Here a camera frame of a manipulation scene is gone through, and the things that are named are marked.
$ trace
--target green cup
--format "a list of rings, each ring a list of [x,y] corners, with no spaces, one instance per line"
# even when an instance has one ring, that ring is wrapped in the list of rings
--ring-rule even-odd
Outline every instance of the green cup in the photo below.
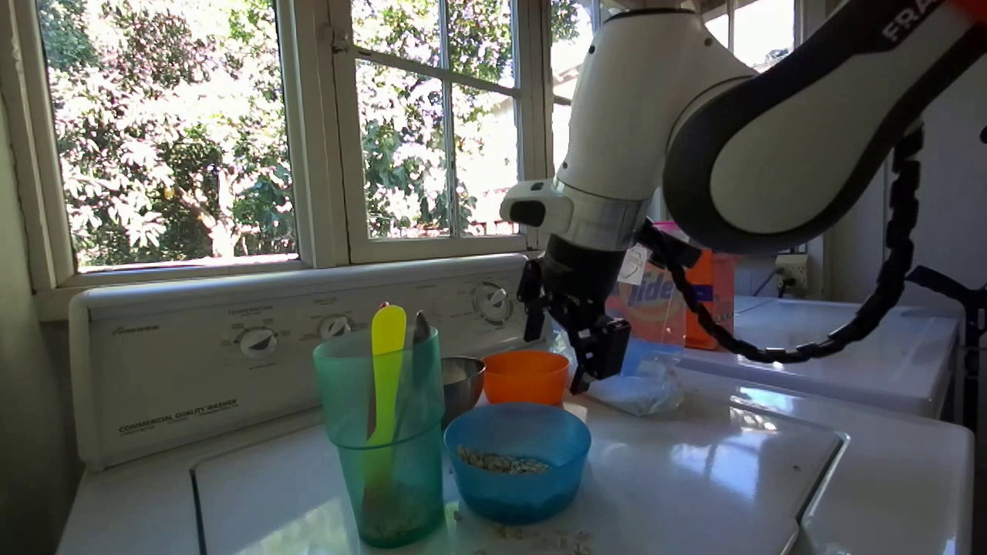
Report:
[[[345,333],[315,352],[321,413],[336,444],[358,533],[367,546],[404,546],[444,518],[441,496],[441,348],[438,330],[404,352],[370,355],[370,333]],[[376,438],[373,364],[398,364],[395,435]]]

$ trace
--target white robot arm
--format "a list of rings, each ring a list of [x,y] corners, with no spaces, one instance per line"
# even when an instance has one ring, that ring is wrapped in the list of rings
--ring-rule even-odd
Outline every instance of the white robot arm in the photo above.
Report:
[[[527,287],[568,330],[580,373],[617,373],[626,327],[605,315],[605,296],[651,228],[654,191],[697,244],[802,244],[861,197],[894,139],[984,49],[987,25],[950,3],[854,0],[753,74],[691,0],[635,0],[595,34],[558,176],[503,200],[503,219],[546,237],[521,299]]]

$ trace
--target window frame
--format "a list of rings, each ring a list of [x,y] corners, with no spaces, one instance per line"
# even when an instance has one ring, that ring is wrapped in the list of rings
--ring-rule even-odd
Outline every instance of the window frame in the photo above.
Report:
[[[737,9],[743,6],[743,3],[759,3],[759,0],[722,0],[716,9],[722,9],[722,15],[728,19],[728,43],[725,43],[725,49],[728,52],[734,52],[737,49]],[[817,3],[817,0],[787,0],[787,3],[793,3],[793,46],[799,46],[802,40],[805,40],[805,9],[808,9],[808,3]]]
[[[355,96],[352,0],[271,0],[278,9],[284,117],[290,136],[296,253],[231,262],[154,262],[77,271],[62,200],[49,74],[37,3],[0,6],[0,93],[12,136],[28,271],[43,321],[62,321],[86,287],[250,271],[336,268],[392,259],[518,253],[518,237],[370,241]],[[518,179],[552,176],[549,3],[512,0],[518,68]]]
[[[460,86],[475,86],[484,93],[503,93],[515,99],[515,123],[518,123],[518,182],[552,176],[552,160],[546,142],[552,142],[552,120],[546,111],[546,86],[549,83],[549,3],[524,3],[512,0],[512,34],[515,34],[515,89],[487,83],[450,68],[432,68],[413,59],[401,59],[392,52],[364,49],[352,37],[352,3],[333,0],[330,3],[330,22],[342,34],[333,40],[333,74],[339,89],[339,136],[342,142],[342,185],[349,200],[349,237],[352,237],[352,262],[392,262],[392,259],[435,259],[435,256],[478,256],[478,253],[503,253],[503,250],[521,250],[518,237],[435,237],[435,241],[373,241],[367,234],[367,210],[364,210],[364,167],[361,167],[361,111],[358,111],[358,62],[373,62],[398,71],[413,71],[441,80],[444,93]]]

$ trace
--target black cable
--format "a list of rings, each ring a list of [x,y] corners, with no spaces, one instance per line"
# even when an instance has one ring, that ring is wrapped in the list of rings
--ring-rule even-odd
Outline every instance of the black cable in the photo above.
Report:
[[[697,315],[700,327],[706,333],[716,336],[716,342],[728,352],[737,352],[750,361],[780,361],[780,364],[796,364],[796,361],[811,361],[811,358],[827,358],[842,352],[851,342],[861,342],[864,336],[870,336],[876,330],[876,324],[894,308],[894,302],[904,293],[904,278],[913,265],[913,241],[910,231],[919,222],[919,173],[922,163],[916,160],[916,154],[922,151],[922,126],[913,126],[898,145],[894,145],[894,182],[891,182],[891,219],[885,228],[885,262],[882,271],[876,278],[876,290],[870,293],[870,299],[857,308],[857,315],[833,330],[824,342],[808,342],[808,345],[796,345],[793,352],[783,348],[759,348],[750,345],[743,339],[737,339],[734,333],[728,333],[722,324],[716,324],[716,318],[706,311],[706,305],[697,299],[697,290],[688,284],[685,278],[685,265],[682,262],[666,262],[666,268],[672,271],[672,281],[685,299],[685,305]]]
[[[777,287],[777,299],[783,299],[790,290],[796,290],[799,287],[799,281],[796,278],[790,278],[790,274],[783,274],[780,278],[780,287]]]

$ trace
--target utensil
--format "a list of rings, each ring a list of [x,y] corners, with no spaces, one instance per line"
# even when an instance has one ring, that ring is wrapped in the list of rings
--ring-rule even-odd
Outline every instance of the utensil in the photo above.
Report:
[[[441,358],[444,413],[441,426],[450,426],[460,413],[472,410],[484,392],[484,361],[478,358]]]
[[[413,315],[413,330],[410,330],[410,379],[404,379],[404,385],[407,385],[407,395],[413,395],[413,392],[423,392],[423,389],[429,389],[429,373],[432,373],[432,367],[429,367],[429,358],[432,358],[432,352],[429,348],[423,348],[426,342],[429,342],[429,336],[432,336],[432,324],[429,324],[429,318],[426,318],[426,311],[416,311]],[[404,413],[407,410],[413,410],[410,404],[410,398],[407,398],[404,392],[401,392],[401,407],[398,407],[398,426],[404,426]]]
[[[407,336],[407,311],[401,305],[382,305],[370,321],[373,355],[373,432],[370,444],[395,438],[395,407],[401,385],[401,352]]]

